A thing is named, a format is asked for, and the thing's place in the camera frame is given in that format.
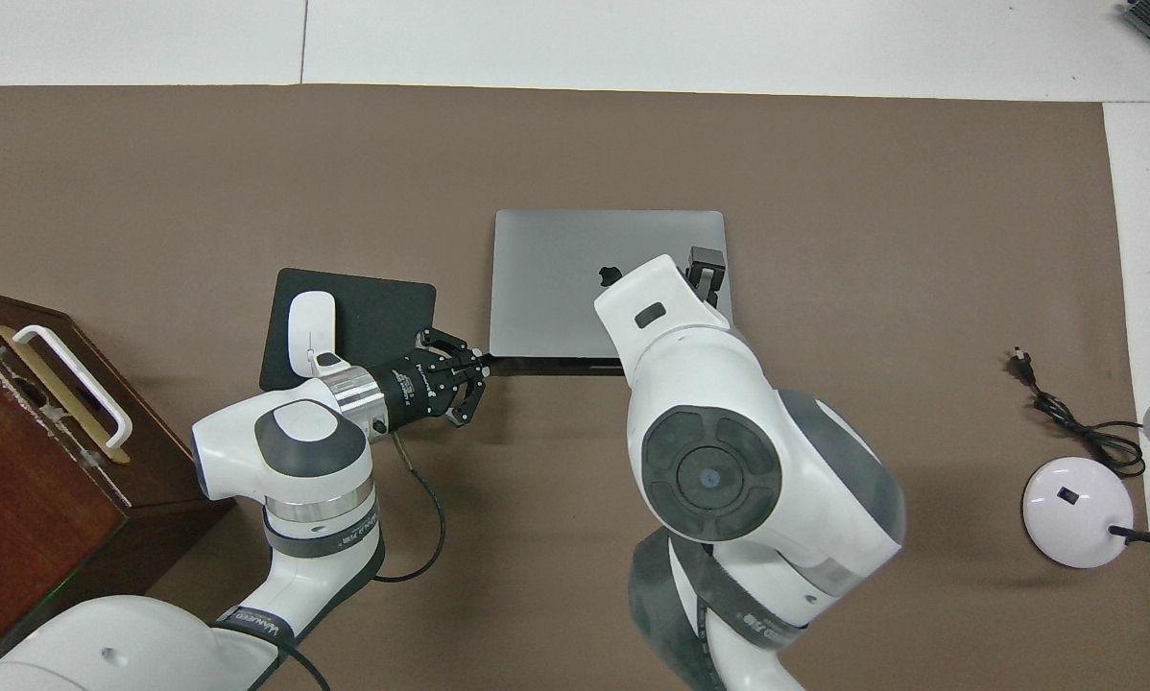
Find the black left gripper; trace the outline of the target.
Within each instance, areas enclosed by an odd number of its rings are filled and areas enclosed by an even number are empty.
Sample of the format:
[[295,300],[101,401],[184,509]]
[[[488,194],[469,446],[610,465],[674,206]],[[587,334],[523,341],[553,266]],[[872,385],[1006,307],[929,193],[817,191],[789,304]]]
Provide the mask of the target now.
[[440,416],[463,427],[478,410],[491,375],[482,351],[434,327],[417,332],[416,346],[420,351],[369,367],[386,408],[386,419],[371,425],[376,432]]

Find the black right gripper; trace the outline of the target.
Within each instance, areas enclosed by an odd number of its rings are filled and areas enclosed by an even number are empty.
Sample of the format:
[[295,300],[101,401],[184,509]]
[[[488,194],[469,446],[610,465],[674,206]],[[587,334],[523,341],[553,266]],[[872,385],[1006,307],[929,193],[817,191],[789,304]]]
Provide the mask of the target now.
[[695,295],[716,309],[716,298],[723,287],[726,259],[722,249],[692,248],[685,278]]

